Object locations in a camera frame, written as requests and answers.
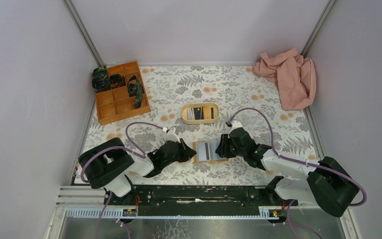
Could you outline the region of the yellow leather card holder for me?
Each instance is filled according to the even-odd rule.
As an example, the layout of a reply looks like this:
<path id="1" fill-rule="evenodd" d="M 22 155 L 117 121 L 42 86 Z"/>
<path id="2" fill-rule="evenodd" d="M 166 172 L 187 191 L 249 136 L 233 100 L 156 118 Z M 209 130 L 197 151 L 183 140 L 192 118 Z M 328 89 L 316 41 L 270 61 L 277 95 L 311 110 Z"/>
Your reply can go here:
<path id="1" fill-rule="evenodd" d="M 209 163 L 228 161 L 228 158 L 220 157 L 215 151 L 220 145 L 219 140 L 193 142 L 193 150 L 196 155 L 193 157 L 194 163 Z"/>

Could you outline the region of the beige oval plastic tray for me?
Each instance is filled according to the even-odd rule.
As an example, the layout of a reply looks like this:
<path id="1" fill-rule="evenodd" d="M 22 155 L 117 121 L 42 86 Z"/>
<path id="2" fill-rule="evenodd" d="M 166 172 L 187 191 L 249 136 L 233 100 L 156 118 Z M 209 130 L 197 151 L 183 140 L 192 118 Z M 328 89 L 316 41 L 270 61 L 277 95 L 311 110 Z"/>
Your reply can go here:
<path id="1" fill-rule="evenodd" d="M 203 119 L 202 107 L 213 107 L 214 108 L 214 119 Z M 195 120 L 188 120 L 187 109 L 193 108 Z M 185 124 L 210 124 L 215 123 L 220 118 L 220 109 L 216 103 L 191 103 L 183 105 L 181 109 L 181 118 Z"/>

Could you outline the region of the grey card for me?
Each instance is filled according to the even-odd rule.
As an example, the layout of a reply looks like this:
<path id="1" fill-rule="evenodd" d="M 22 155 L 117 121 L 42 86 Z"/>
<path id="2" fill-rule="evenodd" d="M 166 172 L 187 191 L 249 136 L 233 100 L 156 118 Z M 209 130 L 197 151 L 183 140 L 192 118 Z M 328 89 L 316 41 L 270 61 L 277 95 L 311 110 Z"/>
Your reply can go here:
<path id="1" fill-rule="evenodd" d="M 195 150 L 197 152 L 197 162 L 207 162 L 212 159 L 211 146 L 209 142 L 196 142 Z"/>

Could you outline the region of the orange card with black stripe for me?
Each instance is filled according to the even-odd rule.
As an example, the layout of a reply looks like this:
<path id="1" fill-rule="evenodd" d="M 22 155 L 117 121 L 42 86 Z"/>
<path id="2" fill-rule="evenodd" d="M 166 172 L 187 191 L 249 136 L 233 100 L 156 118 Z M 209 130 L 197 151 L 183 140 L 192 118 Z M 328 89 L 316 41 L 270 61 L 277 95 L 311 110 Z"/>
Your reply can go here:
<path id="1" fill-rule="evenodd" d="M 202 113 L 204 120 L 212 120 L 215 118 L 213 107 L 202 107 Z"/>

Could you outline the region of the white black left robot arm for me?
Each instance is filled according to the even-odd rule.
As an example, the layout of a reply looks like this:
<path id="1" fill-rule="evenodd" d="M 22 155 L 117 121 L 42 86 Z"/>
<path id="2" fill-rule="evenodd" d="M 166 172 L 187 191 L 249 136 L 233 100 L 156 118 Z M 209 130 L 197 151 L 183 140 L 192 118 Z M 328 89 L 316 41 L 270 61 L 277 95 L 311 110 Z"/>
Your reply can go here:
<path id="1" fill-rule="evenodd" d="M 133 187 L 127 172 L 152 178 L 174 162 L 187 162 L 196 155 L 197 152 L 181 138 L 167 140 L 160 148 L 144 156 L 125 147 L 116 137 L 81 154 L 78 163 L 82 167 L 81 180 L 91 188 L 105 188 L 118 197 L 124 197 Z"/>

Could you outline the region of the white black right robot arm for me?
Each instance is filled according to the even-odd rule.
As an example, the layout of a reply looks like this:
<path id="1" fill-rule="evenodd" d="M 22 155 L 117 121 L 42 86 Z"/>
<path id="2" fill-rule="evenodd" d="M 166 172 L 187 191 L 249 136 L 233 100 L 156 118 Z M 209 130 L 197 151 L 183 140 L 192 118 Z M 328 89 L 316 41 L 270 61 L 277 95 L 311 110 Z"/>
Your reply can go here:
<path id="1" fill-rule="evenodd" d="M 272 146 L 255 143 L 241 127 L 222 134 L 215 152 L 225 158 L 239 156 L 251 167 L 281 173 L 269 184 L 281 199 L 316 204 L 334 217 L 342 216 L 360 191 L 334 158 L 303 163 L 275 152 Z"/>

